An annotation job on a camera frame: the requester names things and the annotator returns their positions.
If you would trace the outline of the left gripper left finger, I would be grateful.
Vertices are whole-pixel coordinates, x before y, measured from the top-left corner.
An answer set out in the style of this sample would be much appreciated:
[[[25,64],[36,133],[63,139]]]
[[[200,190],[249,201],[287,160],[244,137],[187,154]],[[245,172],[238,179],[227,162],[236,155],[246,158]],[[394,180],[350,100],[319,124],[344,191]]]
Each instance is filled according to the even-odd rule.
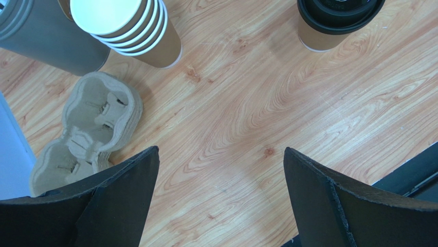
[[[159,171],[151,146],[42,195],[1,201],[1,246],[139,246]]]

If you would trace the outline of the single brown paper cup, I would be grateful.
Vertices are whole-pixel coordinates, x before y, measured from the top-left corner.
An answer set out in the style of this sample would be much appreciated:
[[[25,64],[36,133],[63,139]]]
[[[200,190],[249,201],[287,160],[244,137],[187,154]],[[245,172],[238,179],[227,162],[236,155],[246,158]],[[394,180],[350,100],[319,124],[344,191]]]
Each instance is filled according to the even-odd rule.
[[[298,36],[301,43],[314,52],[326,52],[343,42],[350,34],[331,35],[319,32],[299,18]]]

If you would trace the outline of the black plastic cup lid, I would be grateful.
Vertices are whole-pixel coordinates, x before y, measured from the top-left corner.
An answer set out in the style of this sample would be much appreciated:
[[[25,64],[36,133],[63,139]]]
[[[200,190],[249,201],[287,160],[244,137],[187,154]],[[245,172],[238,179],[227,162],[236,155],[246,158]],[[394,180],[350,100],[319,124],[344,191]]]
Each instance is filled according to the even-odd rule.
[[[366,26],[376,17],[384,3],[385,0],[298,0],[297,7],[301,17],[314,30],[341,35]]]

